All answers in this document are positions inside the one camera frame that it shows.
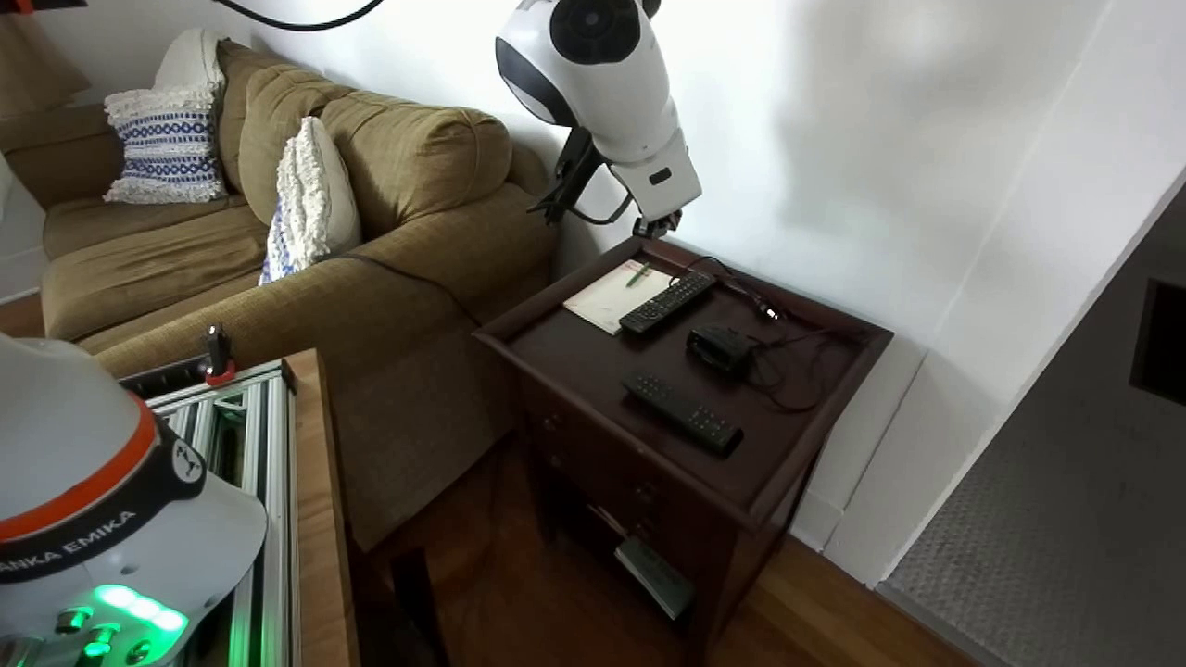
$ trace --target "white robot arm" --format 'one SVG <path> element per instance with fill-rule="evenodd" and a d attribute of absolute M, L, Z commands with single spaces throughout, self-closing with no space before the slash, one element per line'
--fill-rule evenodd
<path fill-rule="evenodd" d="M 648 25 L 648 0 L 523 0 L 498 38 L 498 69 L 528 112 L 571 125 L 546 216 L 560 218 L 602 163 L 639 205 L 639 233 L 672 230 L 701 195 Z"/>

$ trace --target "brown couch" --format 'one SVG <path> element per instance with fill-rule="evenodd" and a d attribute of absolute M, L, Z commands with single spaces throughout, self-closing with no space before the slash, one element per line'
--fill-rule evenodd
<path fill-rule="evenodd" d="M 532 211 L 546 169 L 482 112 L 372 96 L 229 41 L 220 58 L 235 191 L 220 205 L 105 205 L 123 160 L 100 109 L 0 125 L 50 211 L 46 326 L 115 373 L 195 356 L 212 323 L 242 367 L 320 347 L 350 522 L 372 548 L 508 431 L 482 400 L 469 311 L 490 319 L 549 283 L 557 233 Z M 257 284 L 300 116 L 323 116 L 352 174 L 362 259 Z"/>

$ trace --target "gray carpet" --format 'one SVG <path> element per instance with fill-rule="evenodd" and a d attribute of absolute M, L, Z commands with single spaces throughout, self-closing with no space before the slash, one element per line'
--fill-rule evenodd
<path fill-rule="evenodd" d="M 1129 385 L 1147 283 L 1186 284 L 1184 236 L 1138 247 L 887 580 L 990 662 L 1186 662 L 1186 406 Z"/>

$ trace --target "paper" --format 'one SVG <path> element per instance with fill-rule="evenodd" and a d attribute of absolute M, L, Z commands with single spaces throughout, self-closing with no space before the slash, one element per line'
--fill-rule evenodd
<path fill-rule="evenodd" d="M 618 335 L 618 319 L 664 291 L 672 283 L 675 273 L 627 259 L 614 269 L 588 283 L 581 291 L 569 295 L 562 307 L 604 335 Z"/>

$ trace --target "throw pillow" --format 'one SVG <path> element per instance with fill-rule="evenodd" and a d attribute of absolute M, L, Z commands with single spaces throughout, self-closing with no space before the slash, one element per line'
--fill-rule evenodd
<path fill-rule="evenodd" d="M 360 209 L 323 120 L 286 139 L 260 284 L 360 244 Z"/>
<path fill-rule="evenodd" d="M 151 90 L 220 90 L 220 41 L 203 31 L 182 31 L 157 65 Z"/>
<path fill-rule="evenodd" d="M 105 99 L 123 139 L 110 205 L 203 205 L 223 195 L 212 146 L 212 90 L 125 90 Z"/>

